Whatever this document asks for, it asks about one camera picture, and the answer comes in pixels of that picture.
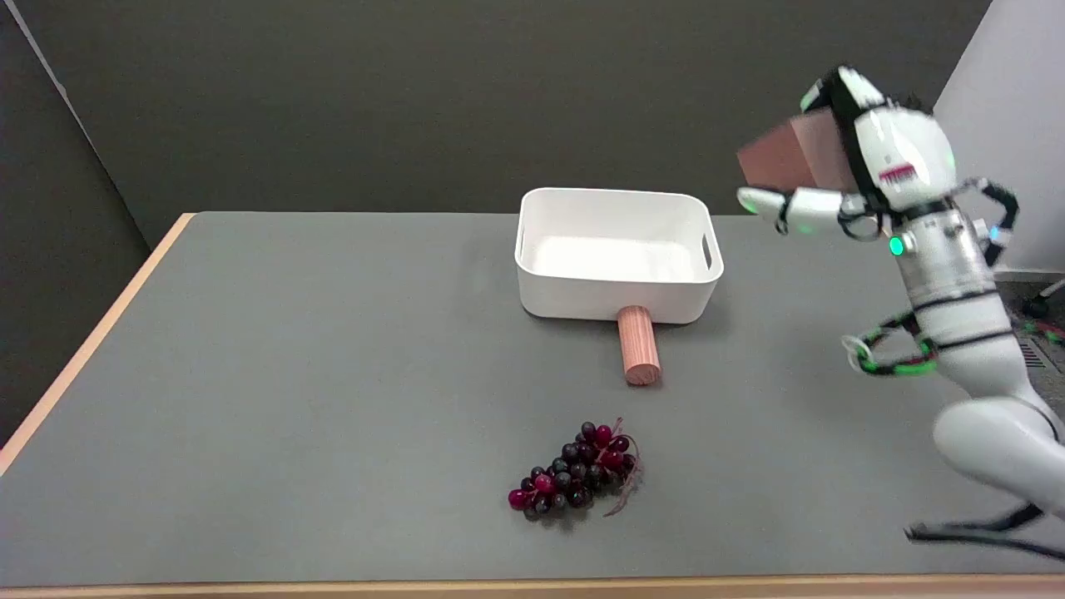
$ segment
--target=cardboard box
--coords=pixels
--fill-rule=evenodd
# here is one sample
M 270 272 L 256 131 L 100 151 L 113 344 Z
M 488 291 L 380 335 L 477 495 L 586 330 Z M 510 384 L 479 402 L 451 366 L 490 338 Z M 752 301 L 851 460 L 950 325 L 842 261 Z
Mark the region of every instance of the cardboard box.
M 826 108 L 788 119 L 740 148 L 736 157 L 749 185 L 857 191 L 839 128 Z

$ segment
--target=white wall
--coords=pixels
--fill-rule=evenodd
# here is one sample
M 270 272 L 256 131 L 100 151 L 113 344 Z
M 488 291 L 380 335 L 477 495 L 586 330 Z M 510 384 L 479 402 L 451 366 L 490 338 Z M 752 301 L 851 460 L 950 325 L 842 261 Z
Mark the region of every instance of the white wall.
M 1065 0 L 995 0 L 935 115 L 962 177 L 1012 190 L 1020 215 L 1002 270 L 1065 272 Z M 995 217 L 977 195 L 961 203 Z

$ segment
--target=bunch of grapes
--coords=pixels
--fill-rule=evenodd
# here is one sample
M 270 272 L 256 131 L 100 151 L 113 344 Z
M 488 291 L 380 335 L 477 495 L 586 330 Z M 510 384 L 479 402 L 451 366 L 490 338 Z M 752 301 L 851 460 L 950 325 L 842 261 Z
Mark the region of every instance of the bunch of grapes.
M 625 453 L 629 447 L 635 455 Z M 535 520 L 567 506 L 588 507 L 595 493 L 619 489 L 618 503 L 605 514 L 612 516 L 625 507 L 640 469 L 640 451 L 632 437 L 622 434 L 620 418 L 612 428 L 585 422 L 573 442 L 562 446 L 561 455 L 547 468 L 534 468 L 507 501 Z

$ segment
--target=gray table surface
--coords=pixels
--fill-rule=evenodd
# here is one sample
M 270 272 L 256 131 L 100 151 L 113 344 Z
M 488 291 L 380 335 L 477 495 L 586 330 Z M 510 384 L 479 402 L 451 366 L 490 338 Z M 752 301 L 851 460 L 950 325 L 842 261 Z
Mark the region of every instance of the gray table surface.
M 903 537 L 1014 500 L 937 456 L 952 385 L 847 366 L 839 336 L 905 306 L 882 244 L 716 217 L 724 277 L 634 389 L 616 325 L 522 310 L 515 224 L 193 218 L 0 479 L 0 585 L 1061 571 Z M 624 512 L 507 507 L 617 416 L 646 462 Z

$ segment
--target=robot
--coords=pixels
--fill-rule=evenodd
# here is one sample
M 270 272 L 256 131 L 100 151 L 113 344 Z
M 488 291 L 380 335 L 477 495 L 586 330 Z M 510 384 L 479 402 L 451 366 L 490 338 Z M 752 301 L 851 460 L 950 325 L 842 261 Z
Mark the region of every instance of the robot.
M 1065 561 L 1065 550 L 1010 534 L 1045 514 L 1065 519 L 1065 425 L 1029 382 L 992 274 L 1010 241 L 1016 198 L 986 179 L 958 182 L 950 143 L 932 115 L 886 97 L 850 66 L 819 79 L 801 101 L 803 112 L 824 107 L 839 127 L 858 193 L 747 187 L 737 199 L 781 234 L 798 227 L 859 241 L 889 236 L 911 311 L 845 337 L 851 366 L 874 376 L 938 370 L 958 385 L 971 399 L 939 414 L 936 448 L 954 470 L 1027 502 L 985 521 L 917 523 L 907 538 Z M 997 226 L 972 222 L 958 209 L 953 197 L 971 189 L 1005 208 Z M 873 349 L 895 330 L 912 335 L 920 353 L 879 361 Z

